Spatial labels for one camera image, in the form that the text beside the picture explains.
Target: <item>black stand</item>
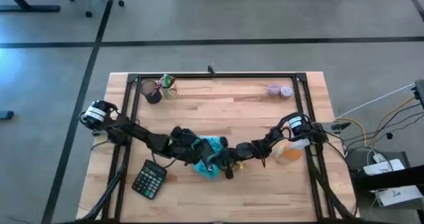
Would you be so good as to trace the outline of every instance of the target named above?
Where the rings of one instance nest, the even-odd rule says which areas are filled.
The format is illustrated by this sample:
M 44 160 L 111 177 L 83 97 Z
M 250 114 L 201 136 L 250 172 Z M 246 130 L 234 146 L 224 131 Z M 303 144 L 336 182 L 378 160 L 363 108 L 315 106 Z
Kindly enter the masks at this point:
M 1 5 L 0 12 L 59 12 L 59 5 L 29 5 L 25 0 L 14 0 L 18 5 Z
M 0 120 L 9 120 L 13 117 L 13 111 L 0 111 Z

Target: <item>wooden table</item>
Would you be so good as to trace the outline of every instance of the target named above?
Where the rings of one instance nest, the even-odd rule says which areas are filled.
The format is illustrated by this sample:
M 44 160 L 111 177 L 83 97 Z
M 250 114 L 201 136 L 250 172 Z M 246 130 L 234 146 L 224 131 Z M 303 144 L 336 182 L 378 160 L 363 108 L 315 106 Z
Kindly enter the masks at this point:
M 323 73 L 306 74 L 317 121 L 333 121 Z M 120 106 L 126 80 L 125 73 L 111 74 L 105 100 Z M 262 139 L 281 117 L 297 111 L 294 97 L 282 99 L 266 95 L 270 83 L 292 86 L 287 78 L 179 79 L 176 83 L 179 93 L 176 99 L 163 99 L 151 105 L 140 97 L 137 119 L 143 127 L 154 133 L 169 134 L 179 125 L 190 128 L 197 135 L 224 135 L 230 146 L 235 146 Z M 300 88 L 306 107 L 303 88 Z M 337 139 L 330 141 L 341 150 Z M 98 146 L 92 152 L 78 217 L 84 216 L 86 209 L 91 209 L 104 192 L 112 152 L 112 144 Z M 324 157 L 333 191 L 348 210 L 353 211 L 355 197 L 343 159 L 328 145 L 324 146 Z M 215 181 L 176 162 L 168 168 L 166 182 L 153 201 L 131 189 L 145 159 L 151 159 L 150 151 L 145 144 L 133 139 L 122 222 L 316 221 L 304 155 L 288 165 L 267 158 L 266 168 L 260 160 L 249 160 L 244 163 L 243 170 L 235 172 L 234 179 L 226 180 L 222 175 Z M 170 162 L 160 157 L 157 160 L 163 165 Z M 322 192 L 320 195 L 323 212 L 327 213 L 324 195 Z M 116 192 L 109 216 L 113 216 L 115 199 Z

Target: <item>blue plush toy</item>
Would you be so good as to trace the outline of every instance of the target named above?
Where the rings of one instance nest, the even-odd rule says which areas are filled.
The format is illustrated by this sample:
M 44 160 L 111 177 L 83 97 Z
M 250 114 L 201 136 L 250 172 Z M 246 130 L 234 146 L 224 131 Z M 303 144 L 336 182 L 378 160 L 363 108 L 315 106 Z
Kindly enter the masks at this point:
M 215 155 L 218 154 L 223 148 L 221 144 L 221 139 L 219 137 L 200 137 L 200 138 L 207 140 L 207 142 L 211 145 L 213 151 L 215 151 Z M 199 142 L 200 140 L 197 140 L 191 146 L 195 146 Z M 208 157 L 207 161 L 210 161 L 213 157 L 215 157 L 215 155 L 211 155 L 210 157 Z M 219 168 L 216 164 L 212 164 L 211 167 L 212 169 L 208 170 L 206 167 L 206 164 L 202 160 L 198 162 L 197 164 L 193 164 L 193 168 L 197 173 L 213 180 L 215 177 L 218 176 Z

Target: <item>concrete floor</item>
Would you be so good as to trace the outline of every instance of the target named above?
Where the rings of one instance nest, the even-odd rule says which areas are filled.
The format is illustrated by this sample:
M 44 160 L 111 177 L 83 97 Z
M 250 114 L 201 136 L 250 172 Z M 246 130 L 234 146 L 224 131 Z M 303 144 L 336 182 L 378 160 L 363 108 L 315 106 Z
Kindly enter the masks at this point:
M 0 0 L 0 4 L 13 4 Z M 59 4 L 55 14 L 0 14 L 0 47 L 9 43 L 94 42 L 107 0 L 28 0 Z M 115 1 L 103 41 L 238 38 L 358 38 L 424 36 L 411 0 L 125 0 Z M 0 223 L 40 223 L 81 81 L 93 48 L 0 48 Z M 324 71 L 335 115 L 424 78 L 424 42 L 365 42 L 100 48 L 83 107 L 101 99 L 110 72 Z M 367 131 L 404 99 L 405 90 L 349 114 Z M 416 108 L 411 113 L 422 111 Z M 380 150 L 406 151 L 424 164 L 424 122 L 381 140 Z M 352 126 L 344 138 L 358 135 Z M 53 218 L 70 221 L 87 170 L 90 132 L 78 126 Z M 417 223 L 414 211 L 361 204 L 370 220 Z

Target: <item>calculator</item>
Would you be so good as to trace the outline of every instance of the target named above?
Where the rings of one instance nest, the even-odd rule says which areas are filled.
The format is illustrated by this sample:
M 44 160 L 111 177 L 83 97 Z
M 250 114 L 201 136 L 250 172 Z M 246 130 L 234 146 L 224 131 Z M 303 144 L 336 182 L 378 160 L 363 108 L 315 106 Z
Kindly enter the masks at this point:
M 165 181 L 165 177 L 166 169 L 155 162 L 146 160 L 132 184 L 132 188 L 144 197 L 153 200 Z

